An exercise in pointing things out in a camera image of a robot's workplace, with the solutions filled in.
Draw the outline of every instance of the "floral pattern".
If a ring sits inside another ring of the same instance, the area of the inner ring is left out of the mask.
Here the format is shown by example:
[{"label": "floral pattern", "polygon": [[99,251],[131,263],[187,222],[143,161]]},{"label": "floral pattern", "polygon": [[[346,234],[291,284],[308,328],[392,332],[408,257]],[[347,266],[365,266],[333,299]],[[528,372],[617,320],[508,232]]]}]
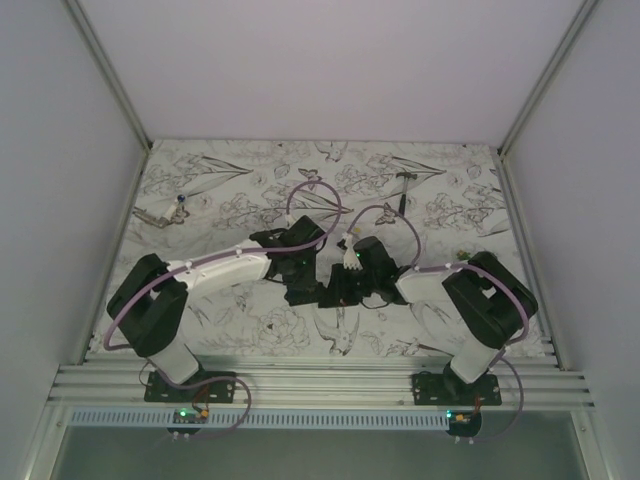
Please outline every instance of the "floral pattern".
[{"label": "floral pattern", "polygon": [[[143,175],[109,295],[145,254],[157,253],[167,261],[193,258],[235,245],[251,233],[286,226],[291,190],[317,179],[339,191],[342,206],[322,186],[310,185],[296,193],[291,208],[294,216],[308,215],[324,228],[342,214],[317,257],[317,278],[326,285],[331,265],[342,261],[335,244],[355,215],[369,205],[398,207],[400,172],[417,177],[408,185],[406,217],[420,234],[422,265],[489,250],[522,278],[504,197],[485,146],[161,140]],[[171,221],[161,228],[149,221],[172,211],[178,195],[185,200]],[[376,235],[400,265],[415,255],[413,235],[389,211],[371,212],[357,227],[360,236]],[[428,347],[455,352],[469,335],[441,292],[426,292],[424,301],[411,306],[379,310],[290,307],[284,293],[282,285],[260,281],[190,299],[180,335],[200,355],[310,357],[432,355]],[[384,302],[374,295],[366,303]],[[102,351],[100,339],[110,322],[105,312],[96,325],[92,351]],[[529,337],[509,353],[543,354],[535,317]]]}]

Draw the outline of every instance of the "black mounting plate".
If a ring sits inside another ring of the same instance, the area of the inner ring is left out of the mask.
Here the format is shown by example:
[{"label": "black mounting plate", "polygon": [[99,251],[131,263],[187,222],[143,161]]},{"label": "black mounting plate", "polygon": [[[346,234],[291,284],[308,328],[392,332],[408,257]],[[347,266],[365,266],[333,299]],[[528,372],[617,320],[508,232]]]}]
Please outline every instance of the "black mounting plate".
[{"label": "black mounting plate", "polygon": [[482,375],[468,390],[454,396],[446,388],[442,373],[420,372],[411,375],[411,390],[416,405],[473,407],[476,395],[480,396],[482,405],[502,405],[498,377],[489,374]]},{"label": "black mounting plate", "polygon": [[[207,372],[199,371],[189,379],[195,384],[213,377],[235,377],[235,372]],[[223,380],[209,384],[209,403],[233,403],[236,382]],[[168,385],[158,372],[149,373],[144,401],[149,403],[191,403],[193,397],[202,389],[195,387],[189,390],[178,390]]]}]

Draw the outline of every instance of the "gray floor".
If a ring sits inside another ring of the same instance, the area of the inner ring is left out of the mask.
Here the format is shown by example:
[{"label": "gray floor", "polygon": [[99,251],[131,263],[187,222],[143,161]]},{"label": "gray floor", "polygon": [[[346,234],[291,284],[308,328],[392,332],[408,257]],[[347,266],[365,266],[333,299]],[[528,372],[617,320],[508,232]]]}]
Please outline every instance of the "gray floor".
[{"label": "gray floor", "polygon": [[[485,414],[488,435],[512,414]],[[56,479],[586,479],[569,414],[528,413],[503,440],[440,432],[241,430],[172,443],[157,429],[69,430]]]}]

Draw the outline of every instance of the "connector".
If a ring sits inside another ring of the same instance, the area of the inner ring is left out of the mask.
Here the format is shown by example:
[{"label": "connector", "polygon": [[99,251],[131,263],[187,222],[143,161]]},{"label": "connector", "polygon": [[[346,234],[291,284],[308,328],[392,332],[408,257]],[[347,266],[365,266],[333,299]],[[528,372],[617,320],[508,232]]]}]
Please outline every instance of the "connector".
[{"label": "connector", "polygon": [[344,246],[346,248],[342,260],[344,268],[346,268],[347,270],[362,270],[362,264],[358,259],[358,254],[353,249],[353,235],[351,235],[350,233],[345,233],[343,235],[343,238]]}]

